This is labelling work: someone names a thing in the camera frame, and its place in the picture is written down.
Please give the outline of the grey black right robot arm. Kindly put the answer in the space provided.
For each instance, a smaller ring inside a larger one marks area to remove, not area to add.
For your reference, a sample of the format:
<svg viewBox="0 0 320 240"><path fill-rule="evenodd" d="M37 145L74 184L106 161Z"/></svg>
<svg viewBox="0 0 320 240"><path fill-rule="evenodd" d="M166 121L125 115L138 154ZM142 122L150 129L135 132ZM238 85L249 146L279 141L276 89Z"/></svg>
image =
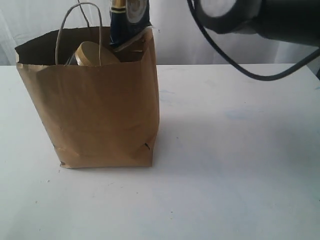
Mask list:
<svg viewBox="0 0 320 240"><path fill-rule="evenodd" d="M318 0L196 0L200 23L217 34L258 34L266 39L319 47Z"/></svg>

